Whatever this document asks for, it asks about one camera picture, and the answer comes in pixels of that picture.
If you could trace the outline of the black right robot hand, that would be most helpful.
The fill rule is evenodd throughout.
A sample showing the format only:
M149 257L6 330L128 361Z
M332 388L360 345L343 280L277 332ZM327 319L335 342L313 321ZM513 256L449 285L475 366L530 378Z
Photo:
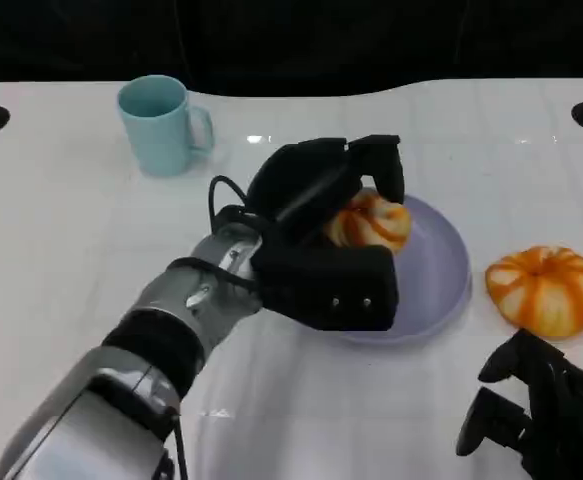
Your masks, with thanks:
M472 454L492 442L521 456L533 479L583 479L583 369L525 329L487 359L478 379L496 383L515 377L528 387L530 412L481 387L469 407L456 454Z

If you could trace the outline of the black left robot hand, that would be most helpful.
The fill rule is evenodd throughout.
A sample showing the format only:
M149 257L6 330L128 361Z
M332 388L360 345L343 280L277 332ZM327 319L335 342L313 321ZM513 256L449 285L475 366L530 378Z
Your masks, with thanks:
M397 135L375 134L284 145L251 181L246 207L270 222L285 243L310 243L360 191L364 176L384 199L404 201L399 144Z

